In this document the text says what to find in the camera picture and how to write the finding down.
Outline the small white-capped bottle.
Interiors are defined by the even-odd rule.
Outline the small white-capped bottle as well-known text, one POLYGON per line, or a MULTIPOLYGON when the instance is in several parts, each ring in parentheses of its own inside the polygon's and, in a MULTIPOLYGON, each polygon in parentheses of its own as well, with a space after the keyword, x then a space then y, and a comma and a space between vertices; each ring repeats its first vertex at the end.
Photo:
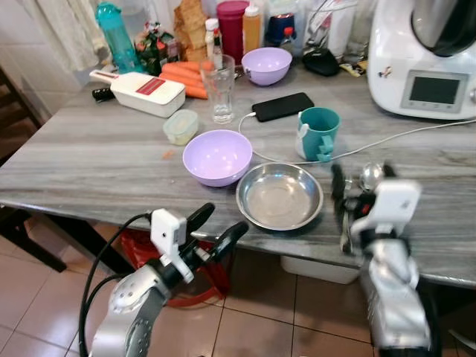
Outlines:
POLYGON ((207 59, 210 61, 210 67, 208 68, 222 69, 223 51, 221 49, 218 19, 210 18, 205 20, 205 51, 207 51, 207 59))

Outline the silver metal spoon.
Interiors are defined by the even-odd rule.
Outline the silver metal spoon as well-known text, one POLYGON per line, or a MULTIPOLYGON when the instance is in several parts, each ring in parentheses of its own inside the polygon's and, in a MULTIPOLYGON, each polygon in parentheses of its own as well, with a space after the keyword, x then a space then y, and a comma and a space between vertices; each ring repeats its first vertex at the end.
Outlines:
POLYGON ((384 179, 385 170, 383 164, 368 163, 363 166, 359 174, 359 187, 365 193, 372 193, 384 179))

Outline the teal water bottle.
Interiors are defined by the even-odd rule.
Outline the teal water bottle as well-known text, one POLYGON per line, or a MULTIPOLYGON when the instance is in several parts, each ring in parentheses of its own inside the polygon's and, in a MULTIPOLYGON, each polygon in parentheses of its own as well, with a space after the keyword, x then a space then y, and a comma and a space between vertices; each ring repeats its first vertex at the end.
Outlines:
POLYGON ((143 74, 145 68, 126 31, 119 7, 111 2, 101 2, 96 7, 94 17, 106 39, 112 55, 112 64, 115 65, 119 74, 129 74, 129 72, 143 74))

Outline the white kitchen cooking machine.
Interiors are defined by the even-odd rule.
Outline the white kitchen cooking machine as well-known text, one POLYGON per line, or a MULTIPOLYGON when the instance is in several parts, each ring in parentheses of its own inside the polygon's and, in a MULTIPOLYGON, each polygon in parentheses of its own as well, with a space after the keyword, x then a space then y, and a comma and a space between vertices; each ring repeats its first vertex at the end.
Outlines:
POLYGON ((372 99, 395 115, 476 116, 476 0, 378 0, 368 48, 372 99))

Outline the red plastic stool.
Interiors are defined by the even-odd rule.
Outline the red plastic stool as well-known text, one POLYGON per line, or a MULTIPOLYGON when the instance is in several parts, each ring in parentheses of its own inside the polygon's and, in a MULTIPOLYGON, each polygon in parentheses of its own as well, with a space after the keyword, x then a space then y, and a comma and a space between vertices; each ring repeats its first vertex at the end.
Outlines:
MULTIPOLYGON (((159 258, 159 252, 149 240, 149 232, 139 229, 126 229, 120 234, 118 241, 121 248, 133 266, 140 268, 150 259, 159 258)), ((200 303, 221 302, 227 297, 231 282, 229 282, 228 269, 231 268, 231 258, 225 258, 223 263, 210 263, 202 266, 193 282, 184 283, 174 289, 169 307, 192 307, 200 303)))

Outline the small purple plastic bowl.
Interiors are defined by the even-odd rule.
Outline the small purple plastic bowl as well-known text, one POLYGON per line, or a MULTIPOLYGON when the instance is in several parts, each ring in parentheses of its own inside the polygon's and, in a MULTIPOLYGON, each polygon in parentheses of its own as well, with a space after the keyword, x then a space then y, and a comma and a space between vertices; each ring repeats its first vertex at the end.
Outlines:
POLYGON ((264 47, 245 54, 241 65, 252 84, 270 86, 288 74, 292 59, 292 54, 282 48, 264 47))

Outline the pack of brown crackers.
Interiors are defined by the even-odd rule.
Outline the pack of brown crackers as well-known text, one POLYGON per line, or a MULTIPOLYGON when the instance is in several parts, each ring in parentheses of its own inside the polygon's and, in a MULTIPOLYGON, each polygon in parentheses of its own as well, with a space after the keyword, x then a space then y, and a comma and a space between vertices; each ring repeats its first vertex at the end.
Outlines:
POLYGON ((181 0, 174 10, 174 30, 183 61, 199 62, 207 57, 205 20, 201 0, 181 0))

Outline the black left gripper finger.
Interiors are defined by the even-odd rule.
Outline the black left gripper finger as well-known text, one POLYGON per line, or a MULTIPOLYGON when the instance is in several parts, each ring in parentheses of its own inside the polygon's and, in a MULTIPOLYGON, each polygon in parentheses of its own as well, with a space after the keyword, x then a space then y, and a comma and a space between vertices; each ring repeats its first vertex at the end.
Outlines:
POLYGON ((197 231, 197 229, 200 229, 202 225, 207 223, 208 218, 211 217, 214 211, 215 205, 210 202, 201 205, 198 210, 195 210, 193 214, 187 218, 187 232, 192 234, 197 231))
POLYGON ((225 229, 223 234, 218 236, 217 241, 212 245, 211 257, 225 257, 234 251, 237 242, 248 232, 249 226, 245 222, 239 222, 225 229))

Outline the dark wooden chair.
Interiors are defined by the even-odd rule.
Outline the dark wooden chair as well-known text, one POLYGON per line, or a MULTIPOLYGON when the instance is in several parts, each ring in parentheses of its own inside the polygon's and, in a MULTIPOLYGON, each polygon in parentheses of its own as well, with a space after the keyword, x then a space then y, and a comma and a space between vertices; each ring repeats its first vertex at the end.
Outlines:
MULTIPOLYGON (((0 130, 23 121, 31 123, 34 132, 42 126, 31 105, 23 98, 20 90, 15 88, 9 75, 0 67, 0 130)), ((26 223, 29 218, 31 215, 26 210, 0 205, 0 236, 54 271, 65 271, 67 265, 57 255, 52 254, 28 236, 26 223)))

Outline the teal ceramic mug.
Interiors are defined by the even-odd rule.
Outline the teal ceramic mug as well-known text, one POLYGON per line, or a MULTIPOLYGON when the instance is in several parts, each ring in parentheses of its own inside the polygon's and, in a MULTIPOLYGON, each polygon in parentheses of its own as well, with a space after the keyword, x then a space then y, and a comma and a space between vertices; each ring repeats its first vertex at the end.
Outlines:
POLYGON ((295 152, 309 162, 329 162, 341 119, 332 109, 313 106, 297 115, 295 152))

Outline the white storage box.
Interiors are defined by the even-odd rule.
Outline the white storage box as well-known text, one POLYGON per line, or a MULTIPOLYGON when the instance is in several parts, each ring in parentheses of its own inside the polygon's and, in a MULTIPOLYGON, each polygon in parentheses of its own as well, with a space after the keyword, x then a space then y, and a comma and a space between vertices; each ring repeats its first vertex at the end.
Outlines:
POLYGON ((302 260, 293 257, 281 257, 281 266, 288 273, 314 278, 331 283, 347 285, 357 281, 360 271, 348 266, 323 264, 312 260, 302 260))

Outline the white vegetable slicer box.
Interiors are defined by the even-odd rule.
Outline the white vegetable slicer box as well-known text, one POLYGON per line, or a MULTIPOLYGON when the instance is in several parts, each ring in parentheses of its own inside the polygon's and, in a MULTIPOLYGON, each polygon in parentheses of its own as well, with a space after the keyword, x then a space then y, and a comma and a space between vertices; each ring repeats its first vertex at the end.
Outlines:
POLYGON ((181 108, 186 100, 186 86, 176 81, 148 74, 110 74, 93 69, 89 78, 109 84, 119 104, 146 112, 148 115, 167 118, 181 108))

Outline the black smartphone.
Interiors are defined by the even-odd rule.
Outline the black smartphone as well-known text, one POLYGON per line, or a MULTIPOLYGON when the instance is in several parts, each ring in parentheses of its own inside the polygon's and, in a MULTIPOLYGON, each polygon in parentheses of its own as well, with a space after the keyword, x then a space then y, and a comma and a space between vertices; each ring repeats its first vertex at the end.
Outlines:
POLYGON ((313 106, 314 103, 309 95, 299 92, 253 104, 251 111, 254 112, 255 118, 258 119, 259 122, 264 123, 290 115, 296 115, 313 106))

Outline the small green-lidded plastic container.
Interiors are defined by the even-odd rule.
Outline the small green-lidded plastic container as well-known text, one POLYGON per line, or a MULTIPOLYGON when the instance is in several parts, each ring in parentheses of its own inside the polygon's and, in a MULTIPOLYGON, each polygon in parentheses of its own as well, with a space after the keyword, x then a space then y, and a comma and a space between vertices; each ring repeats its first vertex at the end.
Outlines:
POLYGON ((187 145, 199 129, 199 115, 194 110, 176 110, 163 123, 163 133, 173 145, 187 145))

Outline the green and red snack package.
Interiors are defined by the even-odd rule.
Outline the green and red snack package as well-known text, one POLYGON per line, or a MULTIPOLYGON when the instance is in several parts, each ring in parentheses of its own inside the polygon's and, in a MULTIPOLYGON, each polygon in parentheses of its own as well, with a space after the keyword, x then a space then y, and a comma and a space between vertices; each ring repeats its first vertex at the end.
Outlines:
POLYGON ((135 37, 134 47, 146 73, 152 76, 159 76, 168 62, 181 59, 178 39, 159 22, 145 23, 142 33, 135 37))

